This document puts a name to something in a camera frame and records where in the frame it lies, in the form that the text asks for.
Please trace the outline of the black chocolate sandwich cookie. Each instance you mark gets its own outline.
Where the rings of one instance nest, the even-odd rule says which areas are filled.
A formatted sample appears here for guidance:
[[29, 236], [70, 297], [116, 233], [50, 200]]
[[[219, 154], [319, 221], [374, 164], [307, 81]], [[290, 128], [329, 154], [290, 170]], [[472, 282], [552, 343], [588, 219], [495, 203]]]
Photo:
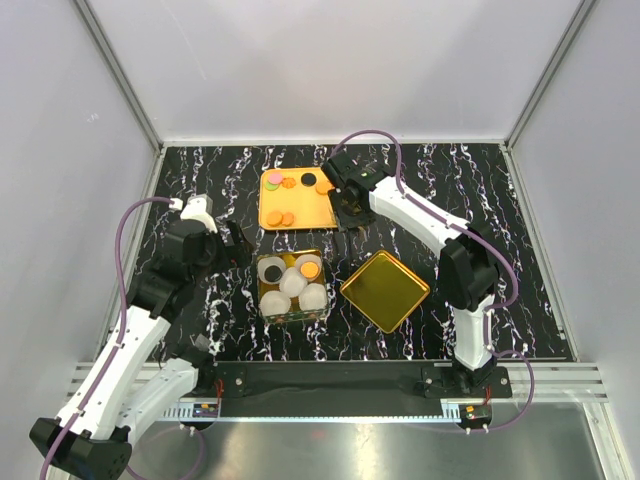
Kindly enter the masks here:
[[266, 283], [277, 284], [282, 278], [283, 271], [276, 265], [270, 265], [264, 270], [264, 281]]

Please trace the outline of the plain round orange cookie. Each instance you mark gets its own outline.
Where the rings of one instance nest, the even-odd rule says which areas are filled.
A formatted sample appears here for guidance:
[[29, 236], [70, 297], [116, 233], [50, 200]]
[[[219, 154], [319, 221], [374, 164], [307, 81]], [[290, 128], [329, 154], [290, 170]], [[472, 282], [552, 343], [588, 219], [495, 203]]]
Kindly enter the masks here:
[[291, 226], [294, 223], [294, 221], [295, 221], [295, 216], [292, 213], [287, 212], [283, 214], [282, 224], [284, 226]]

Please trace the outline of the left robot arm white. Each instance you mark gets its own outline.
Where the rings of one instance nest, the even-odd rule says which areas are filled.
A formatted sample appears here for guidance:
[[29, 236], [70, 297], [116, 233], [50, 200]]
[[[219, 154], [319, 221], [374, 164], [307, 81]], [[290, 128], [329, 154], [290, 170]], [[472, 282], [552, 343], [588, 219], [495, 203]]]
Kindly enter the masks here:
[[40, 478], [55, 467], [80, 479], [117, 479], [138, 441], [169, 407], [189, 394], [224, 391], [212, 355], [191, 344], [177, 348], [144, 386], [131, 389], [198, 282], [248, 266], [253, 251], [233, 221], [227, 224], [232, 241], [224, 242], [209, 196], [154, 200], [179, 217], [131, 284], [116, 269], [121, 306], [111, 336], [73, 397], [55, 417], [39, 418], [31, 428], [29, 438], [44, 458]]

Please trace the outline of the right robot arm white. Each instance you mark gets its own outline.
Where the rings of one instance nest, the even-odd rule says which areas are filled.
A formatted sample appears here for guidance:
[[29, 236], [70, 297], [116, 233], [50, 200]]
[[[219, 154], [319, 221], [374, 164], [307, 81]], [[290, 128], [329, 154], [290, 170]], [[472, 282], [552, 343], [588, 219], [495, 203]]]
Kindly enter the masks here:
[[454, 314], [454, 384], [463, 395], [480, 394], [495, 367], [489, 333], [499, 280], [495, 248], [468, 221], [417, 195], [395, 176], [363, 172], [327, 177], [339, 226], [359, 214], [382, 216], [437, 256], [437, 290]]

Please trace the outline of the large patterned sandwich cookie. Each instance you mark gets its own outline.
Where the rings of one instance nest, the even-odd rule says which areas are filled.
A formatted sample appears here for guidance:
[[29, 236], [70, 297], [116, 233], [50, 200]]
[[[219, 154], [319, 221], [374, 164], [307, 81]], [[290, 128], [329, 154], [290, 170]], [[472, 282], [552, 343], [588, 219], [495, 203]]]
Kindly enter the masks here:
[[316, 279], [320, 274], [320, 267], [315, 262], [305, 262], [300, 266], [300, 273], [309, 281]]

